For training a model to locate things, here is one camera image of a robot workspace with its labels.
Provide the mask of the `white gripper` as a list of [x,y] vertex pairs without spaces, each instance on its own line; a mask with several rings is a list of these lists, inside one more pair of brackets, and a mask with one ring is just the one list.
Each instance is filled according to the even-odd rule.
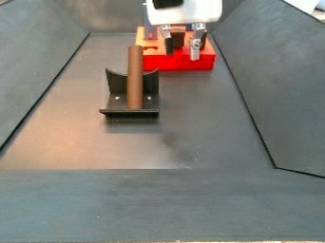
[[194,23],[191,25],[193,36],[189,39],[189,46],[190,59],[197,61],[199,59],[202,36],[206,32],[205,23],[215,22],[219,19],[222,0],[146,0],[146,5],[150,23],[154,26],[161,25],[167,56],[174,53],[170,25]]

